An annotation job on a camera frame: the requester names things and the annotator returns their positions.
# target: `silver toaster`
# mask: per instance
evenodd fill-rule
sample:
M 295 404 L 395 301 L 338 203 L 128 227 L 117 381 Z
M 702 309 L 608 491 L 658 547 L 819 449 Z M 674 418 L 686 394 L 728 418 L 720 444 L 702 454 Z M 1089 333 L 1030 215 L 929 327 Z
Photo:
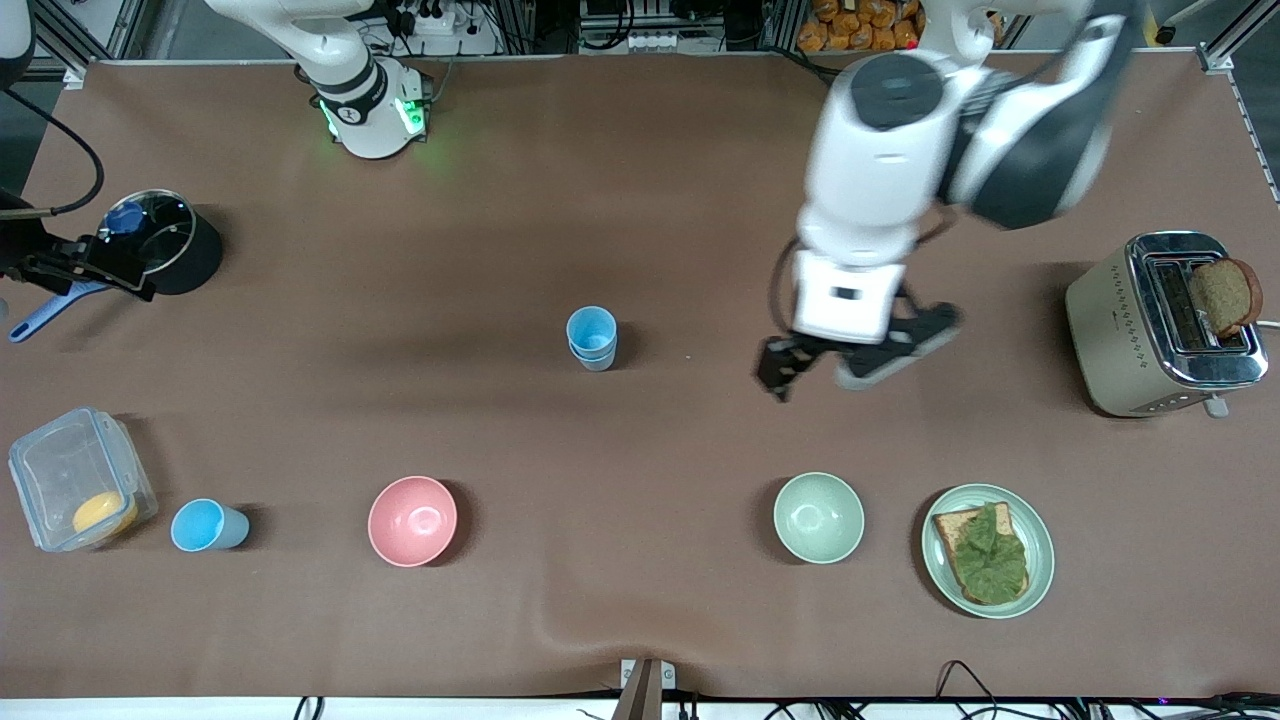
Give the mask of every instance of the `silver toaster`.
M 1226 256 L 1207 234 L 1155 232 L 1130 240 L 1071 283 L 1071 340 L 1100 409 L 1146 418 L 1204 404 L 1221 418 L 1222 395 L 1262 379 L 1267 354 L 1257 327 L 1221 340 L 1192 300 L 1192 270 Z

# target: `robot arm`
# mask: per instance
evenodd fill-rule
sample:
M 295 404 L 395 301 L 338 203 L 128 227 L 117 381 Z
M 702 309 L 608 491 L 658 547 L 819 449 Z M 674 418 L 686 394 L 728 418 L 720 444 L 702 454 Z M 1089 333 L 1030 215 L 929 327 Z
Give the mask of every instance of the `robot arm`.
M 347 15 L 372 0 L 206 0 L 220 15 L 284 49 L 320 96 L 334 138 L 360 158 L 394 155 L 426 135 L 430 85 L 415 69 L 374 58 Z
M 840 384 L 860 388 L 954 334 L 954 306 L 916 307 L 901 283 L 934 199 L 1024 228 L 1073 208 L 1097 177 L 1106 114 L 1139 38 L 1135 0 L 1083 13 L 1053 83 L 923 49 L 938 14 L 968 23 L 965 3 L 951 15 L 929 5 L 922 49 L 855 63 L 827 95 L 796 220 L 795 314 L 756 368 L 778 400 L 826 351 L 841 354 Z M 904 297 L 913 313 L 895 316 Z
M 27 0 L 0 0 L 0 90 L 18 82 L 31 65 L 36 36 Z
M 928 32 L 919 47 L 950 58 L 959 65 L 980 65 L 995 46 L 995 31 L 987 22 L 987 9 L 997 5 L 1016 15 L 1064 13 L 1073 22 L 1084 17 L 1087 3 L 1080 0 L 957 0 L 925 3 Z

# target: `light blue cup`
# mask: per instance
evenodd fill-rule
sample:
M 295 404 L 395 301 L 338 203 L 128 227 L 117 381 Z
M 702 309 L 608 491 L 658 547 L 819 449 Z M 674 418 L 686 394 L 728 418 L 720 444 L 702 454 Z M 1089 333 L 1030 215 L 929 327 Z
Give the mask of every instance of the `light blue cup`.
M 577 350 L 573 350 L 572 347 L 570 347 L 570 351 L 573 352 L 573 357 L 577 357 L 577 361 L 581 363 L 584 368 L 591 370 L 593 373 L 600 373 L 603 370 L 608 370 L 609 366 L 613 365 L 613 356 L 617 354 L 618 347 L 617 343 L 614 343 L 613 347 L 609 348 L 609 354 L 599 360 L 588 360 L 586 357 L 579 355 Z
M 178 550 L 201 552 L 227 550 L 244 542 L 248 518 L 216 500 L 192 500 L 182 506 L 169 527 L 169 537 Z
M 588 370 L 605 370 L 618 348 L 618 323 L 604 307 L 588 305 L 568 316 L 568 347 Z

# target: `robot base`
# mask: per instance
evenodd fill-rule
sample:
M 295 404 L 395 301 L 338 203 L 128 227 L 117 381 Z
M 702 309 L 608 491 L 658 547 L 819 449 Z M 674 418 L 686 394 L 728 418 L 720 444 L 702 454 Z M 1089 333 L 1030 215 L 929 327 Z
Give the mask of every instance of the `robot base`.
M 364 123 L 347 124 L 325 110 L 334 142 L 369 160 L 389 158 L 410 142 L 425 142 L 434 95 L 431 78 L 422 73 L 390 58 L 379 58 L 378 64 L 387 72 L 394 92 L 388 91 Z

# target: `brown tablecloth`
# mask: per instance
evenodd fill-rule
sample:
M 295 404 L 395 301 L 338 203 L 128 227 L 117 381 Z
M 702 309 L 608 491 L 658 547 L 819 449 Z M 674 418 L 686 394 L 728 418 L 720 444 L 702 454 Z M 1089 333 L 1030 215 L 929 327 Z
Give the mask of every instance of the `brown tablecloth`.
M 1280 685 L 1280 386 L 1222 421 L 1106 419 L 1064 320 L 1065 286 L 1146 231 L 1206 231 L 1280 287 L 1276 206 L 1193 55 L 1135 58 L 1075 211 L 965 219 L 913 256 L 914 290 L 966 311 L 954 342 L 856 395 L 827 360 L 788 405 L 751 373 L 823 100 L 804 70 L 460 63 L 429 142 L 378 163 L 328 142 L 310 92 L 288 67 L 95 65 L 63 95 L 108 183 L 52 231 L 166 187 L 228 258 L 192 295 L 97 295 L 0 348 L 0 445 L 92 405 L 128 424 L 161 506 L 50 555 L 0 487 L 4 696 L 563 693 L 639 655 L 735 696 L 928 694 L 952 657 L 998 694 Z M 67 201 L 87 167 L 50 131 L 26 197 Z M 45 297 L 0 291 L 13 322 Z M 564 347 L 584 304 L 623 322 L 614 372 Z M 768 520 L 815 469 L 868 512 L 835 566 L 790 560 Z M 447 480 L 463 528 L 399 570 L 365 519 L 408 474 Z M 1053 587 L 1016 620 L 960 614 L 920 568 L 924 509 L 968 482 L 1053 536 Z M 170 544 L 201 496 L 250 506 L 247 548 Z

